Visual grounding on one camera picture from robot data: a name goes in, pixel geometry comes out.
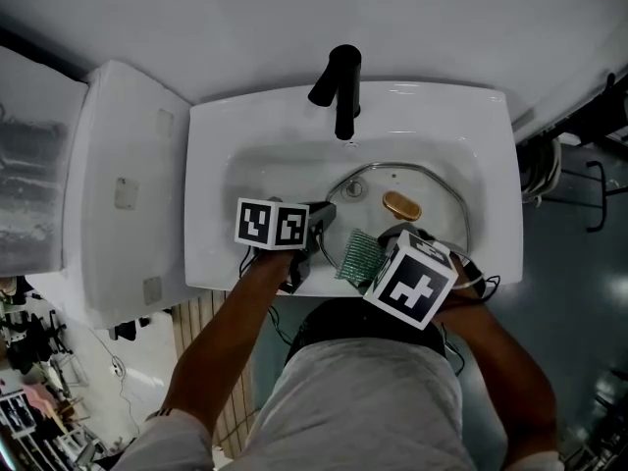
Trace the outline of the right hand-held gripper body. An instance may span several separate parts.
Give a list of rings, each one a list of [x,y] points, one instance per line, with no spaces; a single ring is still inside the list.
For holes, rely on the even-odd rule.
[[[396,319],[423,330],[457,279],[450,250],[445,245],[426,241],[403,229],[363,298]]]

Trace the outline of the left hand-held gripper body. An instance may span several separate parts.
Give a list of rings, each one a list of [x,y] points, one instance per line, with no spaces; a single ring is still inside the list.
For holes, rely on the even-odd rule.
[[[311,206],[277,200],[240,198],[237,203],[235,242],[261,251],[295,251],[280,291],[295,293],[310,273],[316,252],[311,227]]]

